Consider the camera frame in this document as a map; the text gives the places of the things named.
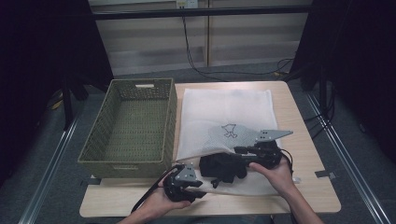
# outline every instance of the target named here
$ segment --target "black cable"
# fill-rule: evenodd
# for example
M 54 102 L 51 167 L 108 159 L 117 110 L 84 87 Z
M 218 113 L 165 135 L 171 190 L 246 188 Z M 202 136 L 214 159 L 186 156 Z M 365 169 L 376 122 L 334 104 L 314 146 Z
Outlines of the black cable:
M 325 111 L 324 111 L 323 113 L 320 113 L 320 114 L 318 114 L 318 115 L 316 115 L 316 116 L 314 116 L 314 117 L 312 117 L 312 118 L 309 118 L 309 119 L 304 119 L 304 122 L 307 123 L 307 122 L 312 121 L 312 120 L 314 120 L 314 119 L 317 119 L 317 118 L 319 118 L 319 117 L 326 117 L 326 115 L 327 115 L 333 108 L 334 108 L 334 104 L 333 104 L 333 102 L 332 102 L 332 103 L 330 103 L 330 104 L 326 107 L 326 109 L 325 109 Z M 311 128 L 309 129 L 309 131 L 312 130 L 313 128 L 315 128 L 318 124 L 319 124 L 319 123 L 317 123 L 316 125 L 314 125 L 313 127 L 311 127 Z
M 284 152 L 286 152 L 286 153 L 288 153 L 288 155 L 289 155 L 289 157 L 290 157 L 290 169 L 292 170 L 293 169 L 293 157 L 291 156 L 291 154 L 287 151 L 287 150 L 285 150 L 285 149 L 280 149 L 281 151 L 284 151 Z
M 332 96 L 331 96 L 331 100 L 330 100 L 330 105 L 326 109 L 326 111 L 331 112 L 331 115 L 327 118 L 327 120 L 325 120 L 323 127 L 311 137 L 312 139 L 315 139 L 323 130 L 325 130 L 329 126 L 329 124 L 331 124 L 332 119 L 334 118 L 334 114 L 335 114 L 335 87 L 334 87 L 334 85 L 332 85 Z
M 228 80 L 224 80 L 221 78 L 217 78 L 217 77 L 209 77 L 207 75 L 213 75 L 213 74 L 238 74 L 238 75 L 253 75 L 253 76 L 263 76 L 263 75 L 270 75 L 273 74 L 275 72 L 280 71 L 282 68 L 284 68 L 286 65 L 288 65 L 292 60 L 294 59 L 282 59 L 277 63 L 277 69 L 274 71 L 270 71 L 270 72 L 266 72 L 266 73 L 248 73 L 248 72 L 231 72 L 231 71 L 225 71 L 225 72 L 203 72 L 198 70 L 192 60 L 191 57 L 191 52 L 190 52 L 190 44 L 189 44 L 189 39 L 187 36 L 187 25 L 186 25 L 186 18 L 182 17 L 183 20 L 183 28 L 184 28 L 184 37 L 186 39 L 186 49 L 187 49 L 187 59 L 189 60 L 189 64 L 191 66 L 191 68 L 196 71 L 199 75 L 203 76 L 203 77 L 207 77 L 207 78 L 213 78 L 215 80 L 218 81 L 224 81 L 224 82 L 228 82 Z M 287 63 L 283 64 L 282 66 L 279 67 L 280 63 L 284 62 L 284 61 L 288 61 Z
M 148 191 L 143 195 L 143 197 L 134 205 L 134 208 L 132 209 L 131 213 L 136 211 L 140 207 L 140 205 L 151 195 L 151 193 L 159 187 L 158 184 L 161 182 L 161 180 L 163 180 L 169 174 L 169 172 L 176 169 L 179 165 L 180 164 L 176 164 L 172 166 L 169 170 L 167 170 L 165 173 L 163 173 L 161 177 L 151 186 L 151 188 L 148 189 Z

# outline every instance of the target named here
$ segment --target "human arm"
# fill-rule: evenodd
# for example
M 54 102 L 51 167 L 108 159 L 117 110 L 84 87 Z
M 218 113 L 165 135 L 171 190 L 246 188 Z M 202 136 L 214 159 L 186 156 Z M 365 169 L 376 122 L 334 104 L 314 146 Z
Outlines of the human arm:
M 168 199 L 163 190 L 163 183 L 159 184 L 143 204 L 128 217 L 123 219 L 119 224 L 141 224 L 153 219 L 164 216 L 171 210 L 181 209 L 191 205 L 189 201 L 174 203 Z
M 303 194 L 294 185 L 290 168 L 285 158 L 279 165 L 268 170 L 258 163 L 252 162 L 249 167 L 264 175 L 279 195 L 286 200 L 298 223 L 323 223 L 304 198 Z

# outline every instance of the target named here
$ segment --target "wicker basket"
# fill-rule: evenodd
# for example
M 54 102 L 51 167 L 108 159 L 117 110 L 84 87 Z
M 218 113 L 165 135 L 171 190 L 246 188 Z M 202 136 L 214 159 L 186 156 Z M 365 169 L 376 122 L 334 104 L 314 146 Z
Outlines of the wicker basket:
M 171 167 L 174 80 L 112 80 L 78 163 L 98 178 L 158 177 Z

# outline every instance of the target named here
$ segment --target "metal rail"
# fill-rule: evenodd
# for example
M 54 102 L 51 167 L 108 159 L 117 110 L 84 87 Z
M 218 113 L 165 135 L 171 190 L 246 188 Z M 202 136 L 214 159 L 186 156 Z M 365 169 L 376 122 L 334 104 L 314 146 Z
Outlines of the metal rail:
M 287 13 L 320 13 L 338 10 L 338 7 L 219 7 L 219 8 L 183 8 L 161 9 L 146 11 L 104 11 L 90 14 L 52 15 L 46 18 L 76 19 L 76 20 L 125 20 L 169 17 L 199 17 L 199 16 L 231 16 L 231 15 L 254 15 L 254 14 L 287 14 Z
M 375 223 L 378 224 L 390 224 L 390 220 L 382 207 L 380 201 L 375 196 L 370 186 L 365 181 L 355 162 L 350 157 L 347 152 L 346 147 L 343 142 L 339 138 L 337 132 L 333 128 L 333 126 L 327 122 L 325 118 L 320 115 L 320 107 L 318 100 L 312 93 L 307 94 L 307 98 L 312 108 L 320 120 L 322 127 L 324 128 L 325 133 L 329 137 L 329 140 L 332 142 L 332 146 L 340 157 L 341 162 L 344 164 L 346 171 L 348 172 L 352 182 L 354 183 L 356 189 L 358 190 L 361 198 L 369 209 L 370 213 L 373 215 Z
M 55 149 L 55 152 L 49 162 L 49 166 L 47 167 L 46 172 L 43 174 L 43 177 L 38 184 L 37 189 L 35 190 L 35 194 L 33 195 L 32 199 L 26 206 L 19 224 L 33 224 L 35 223 L 35 219 L 41 209 L 41 206 L 47 196 L 47 193 L 50 189 L 50 183 L 52 182 L 53 177 L 56 174 L 56 171 L 61 163 L 62 157 L 64 156 L 65 149 L 70 142 L 71 137 L 73 136 L 74 130 L 78 124 L 78 118 L 82 112 L 82 106 L 78 107 L 78 113 L 71 123 L 68 130 L 65 130 L 58 146 Z

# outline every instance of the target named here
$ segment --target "wooden table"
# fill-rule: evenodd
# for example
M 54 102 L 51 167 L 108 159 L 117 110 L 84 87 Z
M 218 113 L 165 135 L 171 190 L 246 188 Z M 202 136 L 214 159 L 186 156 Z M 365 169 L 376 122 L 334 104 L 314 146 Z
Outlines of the wooden table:
M 324 170 L 318 152 L 306 129 L 289 87 L 281 81 L 184 83 L 176 84 L 177 123 L 174 159 L 177 155 L 180 112 L 185 89 L 271 90 L 279 130 L 293 130 L 282 138 L 282 147 L 293 157 L 293 176 L 301 178 L 297 188 L 317 213 L 335 213 L 341 204 L 328 177 L 317 178 L 315 171 Z M 155 179 L 102 179 L 100 185 L 89 185 L 80 214 L 83 217 L 126 217 Z M 230 216 L 289 213 L 288 204 L 277 195 L 247 197 L 206 194 L 192 206 L 174 210 L 168 216 Z

